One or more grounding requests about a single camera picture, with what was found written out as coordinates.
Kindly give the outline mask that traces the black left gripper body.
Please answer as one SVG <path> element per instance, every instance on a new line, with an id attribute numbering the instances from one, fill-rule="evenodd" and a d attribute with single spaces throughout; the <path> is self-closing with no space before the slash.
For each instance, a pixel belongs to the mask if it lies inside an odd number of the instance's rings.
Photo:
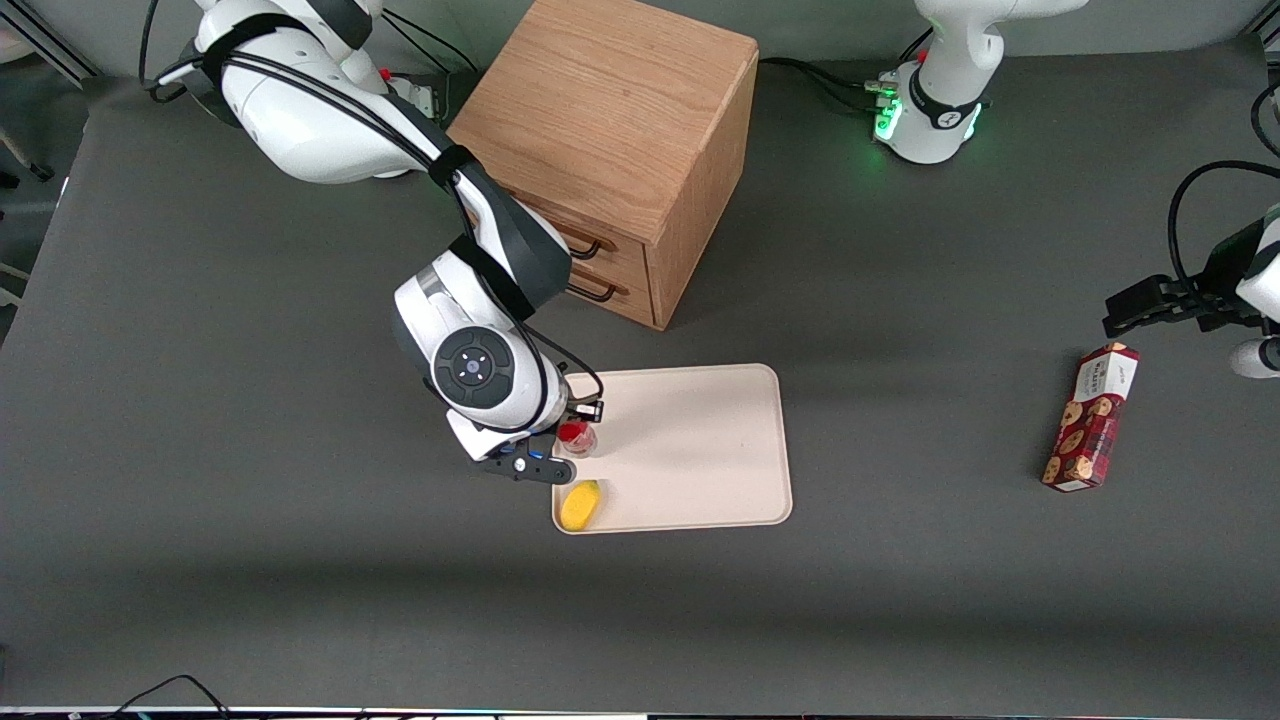
<path id="1" fill-rule="evenodd" d="M 1164 320 L 1166 323 L 1193 320 L 1202 333 L 1228 325 L 1240 325 L 1271 334 L 1274 322 L 1245 301 L 1238 291 L 1240 282 L 1249 274 L 1265 231 L 1271 224 L 1270 219 L 1260 218 L 1220 241 L 1210 251 L 1204 268 L 1194 275 L 1187 273 L 1178 232 L 1171 228 L 1167 249 L 1175 273 L 1171 281 L 1175 300 Z"/>

